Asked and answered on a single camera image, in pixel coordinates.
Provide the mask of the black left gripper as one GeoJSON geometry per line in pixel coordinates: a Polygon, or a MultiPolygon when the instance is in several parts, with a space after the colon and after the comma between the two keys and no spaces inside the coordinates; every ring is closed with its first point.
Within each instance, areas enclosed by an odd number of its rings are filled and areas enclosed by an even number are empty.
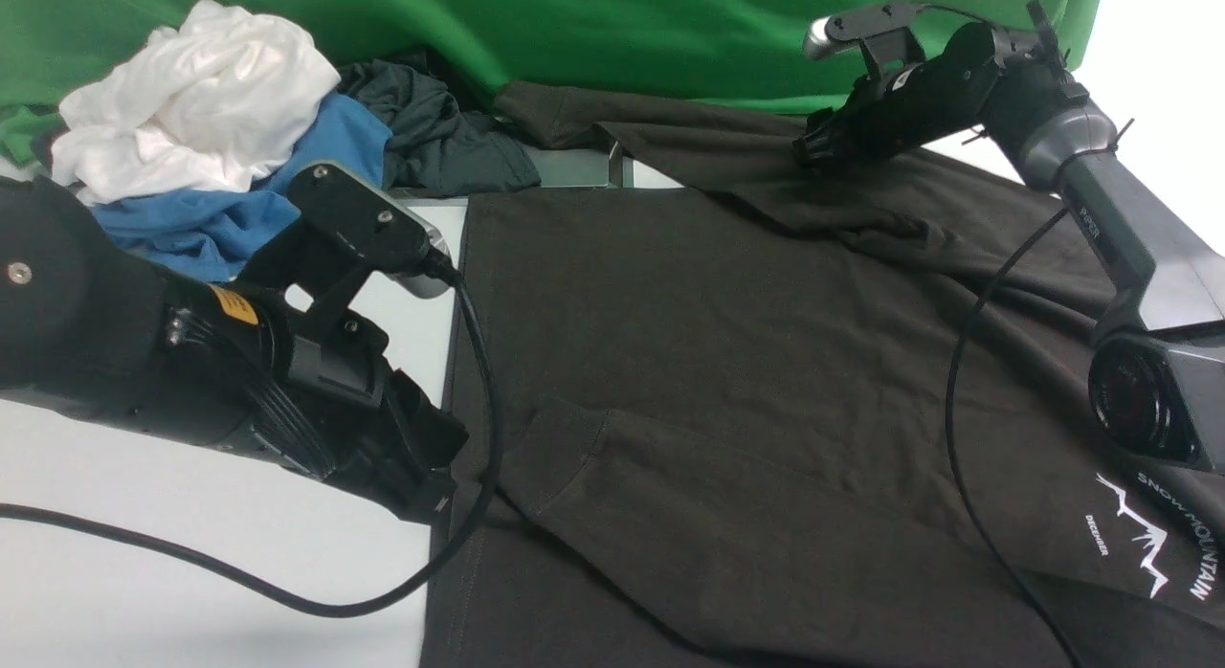
{"type": "Polygon", "coordinates": [[[439,523],[469,434],[385,357],[387,336],[343,304],[145,276],[125,286],[125,428],[266,460],[363,496],[402,523],[439,523]]]}

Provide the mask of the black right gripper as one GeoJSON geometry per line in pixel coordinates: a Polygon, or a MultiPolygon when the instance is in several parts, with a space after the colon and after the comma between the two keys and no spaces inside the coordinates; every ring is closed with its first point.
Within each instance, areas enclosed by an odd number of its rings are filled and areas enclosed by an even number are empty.
{"type": "Polygon", "coordinates": [[[1009,60],[1016,37],[997,25],[962,26],[935,58],[924,58],[910,28],[861,37],[867,72],[824,119],[823,132],[793,140],[806,169],[884,161],[980,123],[1009,60]]]}

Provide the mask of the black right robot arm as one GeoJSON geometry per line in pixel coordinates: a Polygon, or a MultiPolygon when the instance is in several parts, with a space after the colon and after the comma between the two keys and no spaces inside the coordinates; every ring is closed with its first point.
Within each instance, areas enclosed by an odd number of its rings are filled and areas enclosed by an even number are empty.
{"type": "Polygon", "coordinates": [[[1094,333],[1091,407],[1138,458],[1223,473],[1223,257],[1118,159],[1122,131],[1068,70],[1040,4],[1033,26],[974,17],[929,58],[922,5],[813,21],[812,61],[862,54],[842,108],[809,119],[802,165],[867,164],[981,127],[1033,191],[1054,194],[1115,287],[1094,333]]]}

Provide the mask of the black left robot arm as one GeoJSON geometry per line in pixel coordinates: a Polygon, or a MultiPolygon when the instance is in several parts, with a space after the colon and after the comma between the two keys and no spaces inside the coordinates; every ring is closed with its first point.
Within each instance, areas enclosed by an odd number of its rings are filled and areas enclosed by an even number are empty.
{"type": "Polygon", "coordinates": [[[353,310],[372,273],[432,299],[439,230],[333,163],[227,284],[114,245],[67,189],[2,188],[2,398],[244,458],[432,523],[467,433],[353,310]]]}

